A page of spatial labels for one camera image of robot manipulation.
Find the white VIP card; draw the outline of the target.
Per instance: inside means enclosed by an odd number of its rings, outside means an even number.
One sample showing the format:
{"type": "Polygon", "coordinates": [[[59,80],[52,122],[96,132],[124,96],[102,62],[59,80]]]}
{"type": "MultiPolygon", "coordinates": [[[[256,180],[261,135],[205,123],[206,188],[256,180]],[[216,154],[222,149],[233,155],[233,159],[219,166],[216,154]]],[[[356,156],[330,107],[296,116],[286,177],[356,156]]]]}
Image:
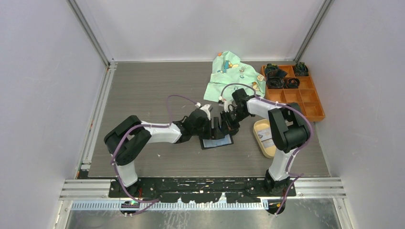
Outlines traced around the white VIP card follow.
{"type": "Polygon", "coordinates": [[[256,133],[261,142],[264,140],[267,140],[267,139],[272,139],[272,134],[271,134],[270,128],[258,130],[256,133]]]}

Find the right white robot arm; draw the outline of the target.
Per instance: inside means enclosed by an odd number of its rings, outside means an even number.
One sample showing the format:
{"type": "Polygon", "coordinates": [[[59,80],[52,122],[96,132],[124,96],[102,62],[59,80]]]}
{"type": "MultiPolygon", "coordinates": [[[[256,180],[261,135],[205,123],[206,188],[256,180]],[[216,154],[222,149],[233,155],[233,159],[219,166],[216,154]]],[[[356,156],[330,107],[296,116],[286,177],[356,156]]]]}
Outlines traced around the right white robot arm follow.
{"type": "Polygon", "coordinates": [[[264,187],[269,195],[277,196],[289,185],[290,166],[295,155],[312,137],[313,128],[297,103],[273,102],[256,94],[248,95],[244,89],[234,91],[232,97],[232,102],[219,99],[224,107],[220,113],[223,131],[234,134],[239,123],[248,116],[258,115],[269,121],[276,152],[266,171],[264,187]]]}

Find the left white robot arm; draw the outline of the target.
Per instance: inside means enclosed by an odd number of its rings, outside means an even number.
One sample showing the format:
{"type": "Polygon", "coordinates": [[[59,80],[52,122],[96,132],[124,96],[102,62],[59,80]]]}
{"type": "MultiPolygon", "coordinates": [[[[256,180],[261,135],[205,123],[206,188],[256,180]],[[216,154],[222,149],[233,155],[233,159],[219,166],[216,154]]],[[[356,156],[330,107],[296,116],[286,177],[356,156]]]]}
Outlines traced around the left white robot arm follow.
{"type": "Polygon", "coordinates": [[[110,131],[104,143],[112,155],[120,190],[128,197],[139,191],[139,177],[135,170],[135,159],[142,149],[151,143],[179,144],[189,141],[193,136],[199,138],[201,147],[215,146],[229,138],[219,123],[218,117],[209,118],[203,109],[195,109],[189,116],[169,124],[155,124],[141,121],[131,115],[110,131]]]}

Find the beige oval tray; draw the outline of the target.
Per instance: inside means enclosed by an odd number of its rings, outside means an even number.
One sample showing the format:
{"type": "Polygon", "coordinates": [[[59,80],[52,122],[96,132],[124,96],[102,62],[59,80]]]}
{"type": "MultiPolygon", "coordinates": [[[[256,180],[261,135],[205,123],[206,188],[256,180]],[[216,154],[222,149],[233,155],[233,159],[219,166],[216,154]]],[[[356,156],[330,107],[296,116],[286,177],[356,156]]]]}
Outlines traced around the beige oval tray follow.
{"type": "Polygon", "coordinates": [[[267,119],[256,121],[253,125],[253,134],[263,155],[267,158],[273,158],[276,153],[276,146],[272,138],[269,121],[267,119]]]}

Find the black card holder wallet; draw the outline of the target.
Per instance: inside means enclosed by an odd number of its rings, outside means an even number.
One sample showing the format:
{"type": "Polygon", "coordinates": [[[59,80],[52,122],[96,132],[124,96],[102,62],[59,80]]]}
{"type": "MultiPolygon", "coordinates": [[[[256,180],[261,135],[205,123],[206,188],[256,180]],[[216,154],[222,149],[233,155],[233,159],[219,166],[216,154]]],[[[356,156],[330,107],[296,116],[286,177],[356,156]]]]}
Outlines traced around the black card holder wallet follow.
{"type": "Polygon", "coordinates": [[[230,135],[225,135],[224,138],[216,139],[216,140],[200,139],[201,148],[203,150],[232,145],[233,143],[234,143],[233,138],[230,135]]]}

